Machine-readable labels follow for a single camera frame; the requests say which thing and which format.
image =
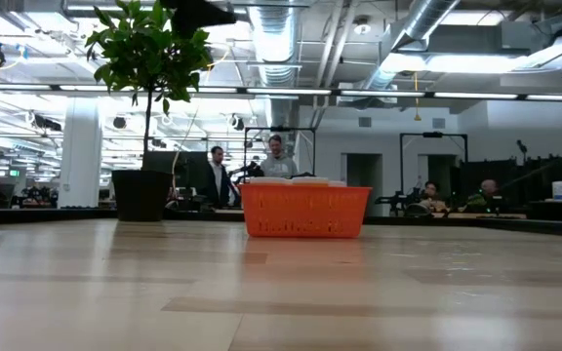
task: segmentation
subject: orange plastic crate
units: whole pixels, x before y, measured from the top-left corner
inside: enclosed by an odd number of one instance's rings
[[[254,237],[356,238],[371,188],[244,184],[242,203]]]

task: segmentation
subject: man in gray shirt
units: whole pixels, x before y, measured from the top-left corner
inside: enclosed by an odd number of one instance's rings
[[[299,173],[294,160],[283,153],[281,136],[271,136],[268,140],[268,146],[270,146],[271,155],[260,165],[265,176],[289,178]]]

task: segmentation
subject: black planter pot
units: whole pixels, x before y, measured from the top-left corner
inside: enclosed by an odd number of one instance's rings
[[[119,220],[162,220],[173,175],[155,171],[112,171],[112,183]]]

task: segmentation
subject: tree trunk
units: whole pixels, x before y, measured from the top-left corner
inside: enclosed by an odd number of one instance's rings
[[[148,130],[151,126],[151,106],[153,105],[153,88],[148,89],[148,100],[146,102],[146,121],[144,124],[144,146],[142,153],[142,170],[146,170],[146,153],[148,152]]]

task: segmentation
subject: potted plant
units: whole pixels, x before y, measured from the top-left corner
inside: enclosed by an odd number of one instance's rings
[[[132,105],[144,96],[142,169],[113,171],[112,183],[120,220],[157,221],[162,218],[173,175],[155,172],[146,162],[151,106],[162,100],[164,113],[168,114],[170,100],[189,102],[187,88],[198,91],[198,71],[210,63],[205,47],[208,33],[197,30],[182,37],[176,30],[164,29],[174,14],[164,9],[160,1],[155,2],[151,12],[142,11],[139,0],[116,0],[116,5],[122,12],[106,13],[95,7],[97,17],[107,29],[95,31],[88,38],[87,59],[95,56],[94,47],[99,45],[107,63],[97,69],[97,82],[102,80],[109,93],[130,89]]]

